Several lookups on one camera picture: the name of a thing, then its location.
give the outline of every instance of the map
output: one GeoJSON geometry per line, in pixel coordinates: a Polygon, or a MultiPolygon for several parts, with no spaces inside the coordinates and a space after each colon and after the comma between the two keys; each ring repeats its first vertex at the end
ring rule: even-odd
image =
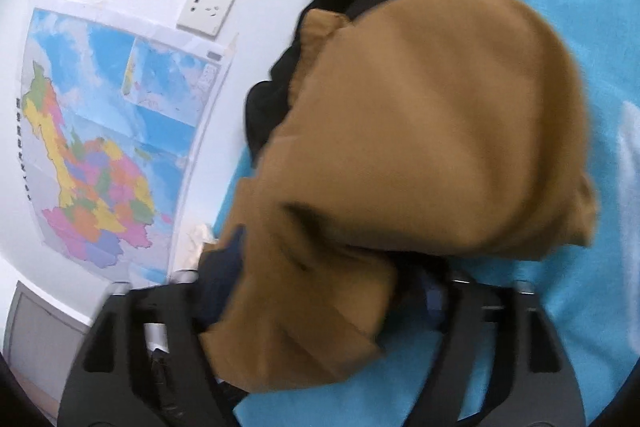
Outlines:
{"type": "Polygon", "coordinates": [[[190,151],[220,65],[35,9],[20,159],[44,243],[113,281],[164,282],[190,151]]]}

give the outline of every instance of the power socket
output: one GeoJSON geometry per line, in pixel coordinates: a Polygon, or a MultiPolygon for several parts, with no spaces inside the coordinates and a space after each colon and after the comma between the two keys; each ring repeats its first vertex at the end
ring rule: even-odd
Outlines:
{"type": "Polygon", "coordinates": [[[234,0],[187,0],[178,27],[215,37],[234,0]]]}

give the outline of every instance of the brown garment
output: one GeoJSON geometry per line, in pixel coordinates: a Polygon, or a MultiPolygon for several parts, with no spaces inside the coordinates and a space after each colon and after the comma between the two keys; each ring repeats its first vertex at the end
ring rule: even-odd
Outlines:
{"type": "Polygon", "coordinates": [[[316,51],[295,106],[239,185],[221,244],[246,226],[244,272],[201,336],[216,373],[252,392],[380,356],[396,271],[365,248],[540,259],[594,229],[582,84],[533,10],[393,0],[327,17],[305,21],[316,51]]]}

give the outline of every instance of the light blue bedsheet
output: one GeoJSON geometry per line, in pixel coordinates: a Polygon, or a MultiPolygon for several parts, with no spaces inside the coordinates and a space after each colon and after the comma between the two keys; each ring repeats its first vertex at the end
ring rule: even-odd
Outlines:
{"type": "MultiPolygon", "coordinates": [[[[542,263],[481,260],[460,265],[481,282],[535,284],[575,367],[591,422],[638,360],[628,339],[631,311],[620,240],[620,213],[624,220],[625,208],[618,204],[618,133],[622,103],[640,106],[640,0],[523,1],[554,26],[582,69],[592,130],[588,169],[602,206],[598,232],[590,249],[565,247],[542,263]]],[[[250,172],[245,154],[218,216],[218,229],[238,176],[250,172]]],[[[419,314],[406,312],[389,318],[381,341],[388,351],[386,359],[346,383],[250,396],[236,408],[239,420],[244,427],[401,426],[422,388],[440,336],[419,314]]],[[[488,352],[484,355],[463,416],[481,405],[491,359],[488,352]]]]}

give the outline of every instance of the white outlet plate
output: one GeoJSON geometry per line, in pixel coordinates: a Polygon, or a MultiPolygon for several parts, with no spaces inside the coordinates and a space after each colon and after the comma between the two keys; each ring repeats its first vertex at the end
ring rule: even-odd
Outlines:
{"type": "Polygon", "coordinates": [[[215,37],[234,0],[187,0],[178,27],[215,37]]]}

